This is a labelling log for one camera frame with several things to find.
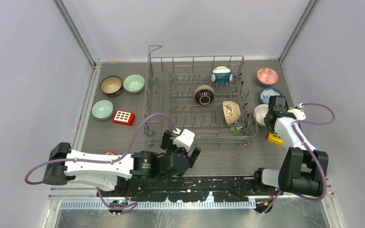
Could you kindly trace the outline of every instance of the metal wire rack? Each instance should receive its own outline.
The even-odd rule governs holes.
[[[245,81],[243,56],[152,57],[162,46],[150,46],[148,53],[144,118],[153,113],[168,114],[180,129],[195,133],[195,143],[250,143],[258,132],[254,103],[249,83]],[[213,83],[210,75],[219,66],[234,73],[228,83]],[[200,85],[215,90],[214,101],[206,106],[197,104],[193,92]],[[223,101],[240,106],[240,119],[227,125],[223,116]],[[163,132],[170,129],[164,118],[145,124],[144,135],[149,145],[160,144]]]

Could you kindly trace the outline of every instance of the brown bowl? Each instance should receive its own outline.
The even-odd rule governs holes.
[[[100,83],[100,89],[109,96],[118,96],[124,90],[122,87],[122,80],[117,76],[104,78]]]

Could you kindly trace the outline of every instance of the gray wall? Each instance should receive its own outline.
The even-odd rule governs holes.
[[[41,227],[50,186],[23,178],[71,140],[90,74],[52,1],[0,1],[0,228]]]
[[[287,59],[295,103],[327,104],[329,126],[304,125],[307,138],[330,158],[328,175],[349,227],[365,227],[365,0],[321,0]],[[328,119],[306,108],[307,118]]]
[[[66,0],[101,61],[156,56],[278,58],[306,0]]]

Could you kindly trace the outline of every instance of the teal bowl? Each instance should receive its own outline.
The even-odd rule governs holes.
[[[99,120],[106,120],[110,118],[114,114],[113,103],[107,100],[102,100],[95,103],[92,108],[92,114]]]
[[[130,75],[124,80],[124,89],[130,93],[139,93],[143,88],[144,77],[140,75]]]

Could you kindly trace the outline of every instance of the red box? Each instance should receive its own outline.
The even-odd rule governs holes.
[[[132,112],[126,112],[122,110],[116,110],[113,122],[116,124],[122,124],[132,126],[134,124],[135,114]]]

